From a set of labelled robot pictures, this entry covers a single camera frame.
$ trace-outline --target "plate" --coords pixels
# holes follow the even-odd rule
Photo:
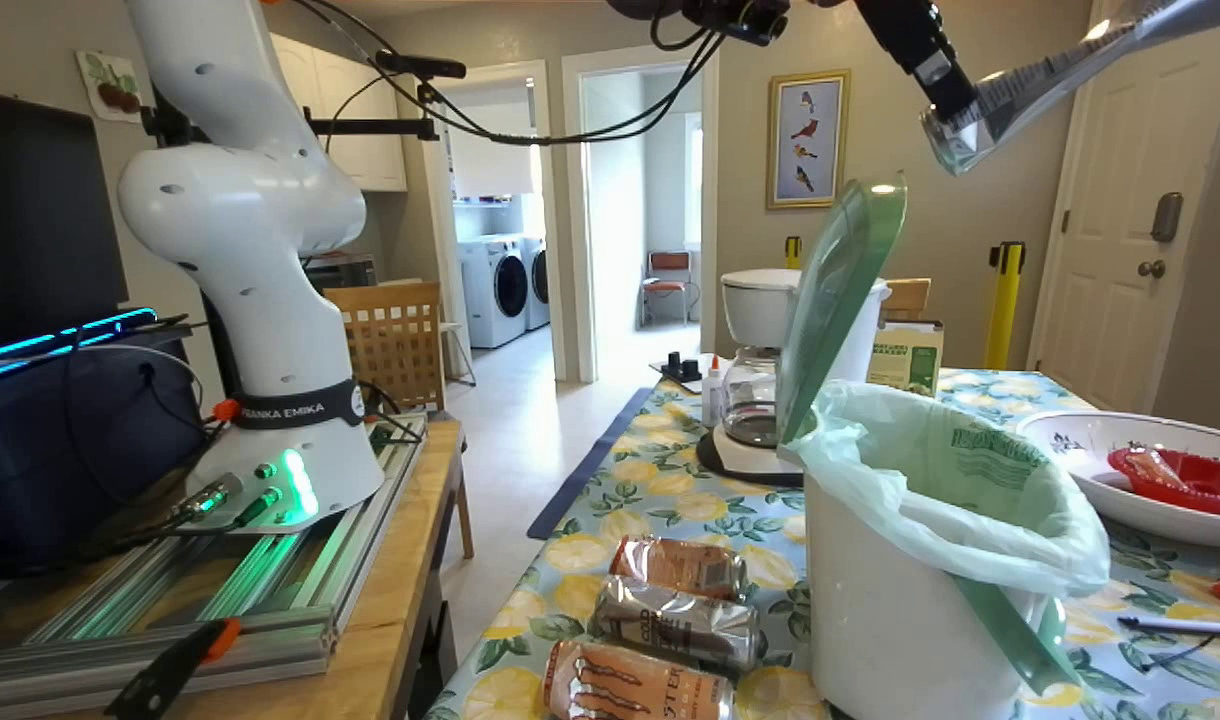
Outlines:
[[[1013,433],[1042,450],[1082,488],[1101,518],[1155,537],[1220,549],[1220,518],[1134,498],[1106,464],[1106,451],[1129,446],[1155,446],[1220,462],[1220,428],[1134,414],[1047,414],[1020,421]]]

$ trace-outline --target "blue floral tablecloth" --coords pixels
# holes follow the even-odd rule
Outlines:
[[[939,405],[991,426],[1090,407],[1037,372],[945,372]],[[762,618],[769,660],[796,670],[803,685],[788,687],[806,695],[803,491],[702,473],[695,462],[695,439],[709,433],[701,414],[701,398],[677,384],[652,392],[537,552],[479,649],[446,679],[431,720],[544,718],[549,649],[586,629],[605,569],[622,537],[736,549],[750,574],[747,603]],[[1146,636],[1117,626],[1129,612],[1220,619],[1220,601],[1206,596],[1220,579],[1220,552],[1175,549],[1117,523],[1106,532],[1111,584],[1068,601],[1068,653],[1082,685],[1022,695],[1020,718],[1220,718],[1220,642]]]

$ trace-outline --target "plastic bag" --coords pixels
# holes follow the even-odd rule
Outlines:
[[[939,574],[1042,596],[1106,579],[1106,537],[1076,480],[1028,439],[937,402],[824,384],[812,428],[783,451],[806,484]]]

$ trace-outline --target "picture frame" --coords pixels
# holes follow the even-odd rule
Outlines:
[[[771,78],[769,207],[831,207],[843,182],[848,72]]]

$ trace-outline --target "washing machine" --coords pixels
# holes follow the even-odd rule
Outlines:
[[[527,267],[518,239],[458,245],[458,284],[471,349],[498,349],[527,329]]]
[[[544,275],[544,239],[523,239],[523,267],[527,267],[527,308],[523,308],[523,329],[549,329],[552,325],[552,293]]]

